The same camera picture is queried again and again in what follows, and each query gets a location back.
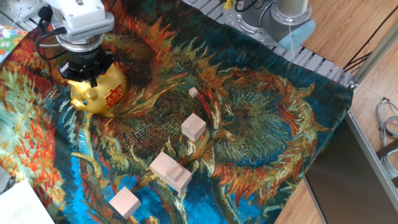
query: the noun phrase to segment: wooden block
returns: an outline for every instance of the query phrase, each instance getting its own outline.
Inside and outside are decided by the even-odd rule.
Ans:
[[[125,219],[128,219],[141,205],[138,198],[123,187],[109,202]]]
[[[167,168],[166,174],[172,181],[177,181],[178,178],[181,177],[182,173],[184,172],[184,169],[179,166],[177,163],[173,164],[172,166]]]
[[[189,182],[192,180],[192,173],[186,170],[186,168],[182,167],[180,164],[179,166],[183,169],[183,173],[178,178],[177,181],[173,181],[169,176],[166,176],[165,181],[169,184],[174,190],[178,193],[181,193],[187,188]]]
[[[167,175],[168,167],[173,167],[176,163],[173,158],[161,152],[149,167],[154,174],[164,178]]]
[[[206,122],[193,113],[182,123],[181,130],[192,141],[196,141],[205,132]]]
[[[192,180],[192,173],[164,152],[161,152],[149,167],[178,193],[183,192]]]
[[[192,97],[197,96],[197,95],[198,95],[198,90],[197,90],[195,87],[192,87],[192,88],[189,90],[189,95],[191,95]]]

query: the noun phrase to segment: wooden floor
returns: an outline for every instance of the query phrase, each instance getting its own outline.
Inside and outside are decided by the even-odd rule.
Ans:
[[[317,29],[304,46],[341,67],[398,4],[393,0],[310,0],[310,3]],[[372,51],[396,20],[398,12],[366,46],[361,55]],[[398,44],[366,77],[354,94],[351,112],[375,151],[382,146],[376,119],[377,104],[386,97],[398,106],[397,64]],[[384,119],[394,114],[398,115],[398,111],[385,106]],[[398,168],[398,156],[394,160],[395,167]],[[322,223],[304,182],[297,187],[276,223]]]

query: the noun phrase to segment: black cable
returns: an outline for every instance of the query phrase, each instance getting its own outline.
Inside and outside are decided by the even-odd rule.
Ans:
[[[44,26],[42,26],[42,31],[40,32],[39,30],[35,33],[35,35],[33,36],[33,44],[36,45],[37,44],[37,37],[39,36],[39,34],[45,34],[46,33],[46,29],[49,26],[50,22],[44,22]],[[61,47],[60,44],[40,44],[40,47],[42,48],[57,48],[57,47]]]
[[[47,28],[47,26],[50,24],[49,22],[43,26],[43,19],[40,19],[39,24],[37,25],[39,28],[37,29],[37,32],[35,33],[35,35],[33,36],[33,44],[37,44],[37,37],[39,36],[39,34],[44,34],[45,33],[45,29]]]
[[[253,5],[253,8],[255,8],[255,9],[261,9],[261,7],[264,5],[264,3],[266,3],[266,0],[262,0],[262,4],[261,4],[260,7],[256,7],[256,6]]]
[[[37,43],[36,43],[36,50],[37,50],[38,55],[39,55],[43,60],[52,60],[52,59],[55,59],[55,58],[57,58],[57,57],[59,57],[59,56],[65,54],[65,53],[67,53],[67,51],[63,51],[63,52],[61,52],[61,53],[59,53],[59,54],[57,54],[57,55],[55,55],[55,56],[53,56],[53,57],[47,58],[46,56],[42,55],[42,53],[40,52],[40,43],[41,43],[43,40],[45,40],[45,39],[48,38],[48,37],[54,36],[54,35],[64,34],[64,33],[66,33],[66,32],[67,32],[66,28],[61,27],[61,28],[55,29],[55,30],[53,30],[53,31],[51,31],[51,32],[48,32],[48,33],[44,34],[44,35],[39,39],[39,41],[37,41]]]
[[[359,68],[361,68],[360,66],[355,68],[351,73],[354,73],[355,71],[357,71]]]
[[[344,69],[344,71],[346,71],[346,72],[350,71],[351,69],[355,68],[357,65],[359,65],[359,64],[363,63],[364,61],[366,61],[366,59],[368,59],[368,58],[367,57],[366,58],[362,58],[359,62],[355,63],[350,68]]]
[[[367,53],[366,55],[363,55],[362,57],[353,60],[353,61],[351,62],[351,64],[353,64],[353,63],[355,63],[355,62],[357,62],[357,61],[359,61],[359,60],[361,60],[361,59],[368,58],[369,55],[370,55],[371,53],[372,53],[372,52],[369,52],[369,53]]]
[[[113,6],[116,4],[118,0],[114,0],[114,2],[112,3],[111,7],[108,9],[108,12],[110,12],[113,9]]]
[[[237,0],[236,3],[235,3],[235,11],[236,11],[236,12],[244,12],[244,11],[250,9],[255,3],[258,2],[258,0],[254,0],[254,1],[252,1],[252,3],[250,3],[250,5],[248,5],[246,8],[244,8],[244,9],[238,9],[238,2],[240,2],[240,1],[242,1],[242,0]]]
[[[348,66],[350,66],[353,63],[353,60],[356,56],[358,56],[358,54],[365,48],[365,46],[371,41],[371,39],[376,35],[376,33],[379,31],[379,29],[384,25],[384,23],[386,23],[386,21],[393,15],[393,13],[396,12],[396,10],[398,9],[398,5],[390,12],[390,14],[381,22],[381,24],[379,25],[379,27],[373,32],[373,34],[370,36],[370,38],[365,42],[365,44],[360,48],[360,50],[354,55],[353,58],[351,58],[351,60],[346,64],[346,66],[344,66],[344,70],[346,70],[346,68]]]

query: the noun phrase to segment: red chinese character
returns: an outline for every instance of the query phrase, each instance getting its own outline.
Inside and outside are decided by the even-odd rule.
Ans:
[[[114,90],[109,90],[110,94],[105,98],[107,106],[113,106],[120,100],[120,98],[122,98],[124,92],[120,88],[121,85],[118,85]]]

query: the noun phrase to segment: gold piggy bank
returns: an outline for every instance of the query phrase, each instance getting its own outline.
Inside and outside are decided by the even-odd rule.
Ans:
[[[126,91],[126,79],[120,69],[112,64],[105,74],[97,78],[97,87],[90,82],[68,81],[71,85],[71,104],[78,110],[89,113],[106,113]]]

